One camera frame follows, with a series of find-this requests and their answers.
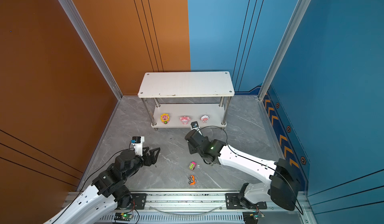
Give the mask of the pink round head doll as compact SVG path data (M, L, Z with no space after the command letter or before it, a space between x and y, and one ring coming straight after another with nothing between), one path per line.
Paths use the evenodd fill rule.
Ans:
M210 117L208 115L203 115L203 116L201 116L200 120L201 120L202 123L205 124L205 123L208 122L209 118Z

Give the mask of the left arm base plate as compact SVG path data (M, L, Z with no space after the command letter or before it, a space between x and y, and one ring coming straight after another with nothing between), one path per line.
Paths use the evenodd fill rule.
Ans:
M118 209L120 210L143 210L147 201L146 193L133 193L125 195L118 201Z

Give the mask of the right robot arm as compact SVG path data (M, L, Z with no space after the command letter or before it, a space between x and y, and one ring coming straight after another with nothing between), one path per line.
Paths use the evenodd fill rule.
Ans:
M190 154L199 154L205 163L228 166L260 181L258 184L243 184L238 193L242 208L256 209L258 203L273 202L286 211L302 211L298 201L301 184L287 160L275 162L251 156L223 141L210 141L198 130L191 130L185 140Z

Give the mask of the pink green toy car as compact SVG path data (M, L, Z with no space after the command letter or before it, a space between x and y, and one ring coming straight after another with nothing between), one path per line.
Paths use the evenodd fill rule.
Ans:
M197 167L197 163L196 162L191 162L189 164L189 170L191 170L191 171L194 171L196 167Z

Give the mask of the pink sheep toy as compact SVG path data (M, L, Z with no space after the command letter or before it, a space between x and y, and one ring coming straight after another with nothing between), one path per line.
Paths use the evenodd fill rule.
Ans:
M180 121L183 125L187 125L189 124L189 122L191 121L191 118L188 117L188 116L182 116L180 117Z

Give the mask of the yellow flower doll toy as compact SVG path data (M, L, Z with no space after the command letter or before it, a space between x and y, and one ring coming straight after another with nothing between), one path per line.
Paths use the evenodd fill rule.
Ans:
M160 118L161 118L161 122L162 122L164 125L167 125L167 124L169 123L169 121L170 121L170 116L169 116L169 114L162 114L162 115L160 116Z

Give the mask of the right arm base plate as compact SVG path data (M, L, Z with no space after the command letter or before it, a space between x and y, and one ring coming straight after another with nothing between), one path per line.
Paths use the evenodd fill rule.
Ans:
M266 202L258 202L256 204L251 203L246 198L240 195L240 193L226 193L226 207L228 210L266 210Z

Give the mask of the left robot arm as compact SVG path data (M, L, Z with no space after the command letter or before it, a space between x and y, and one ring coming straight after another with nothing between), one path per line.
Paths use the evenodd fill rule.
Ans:
M78 194L67 207L46 221L47 224L94 224L103 215L117 209L127 208L132 195L125 182L143 166L155 165L160 148L144 148L143 154L134 150L119 152L115 162L101 172L91 184Z

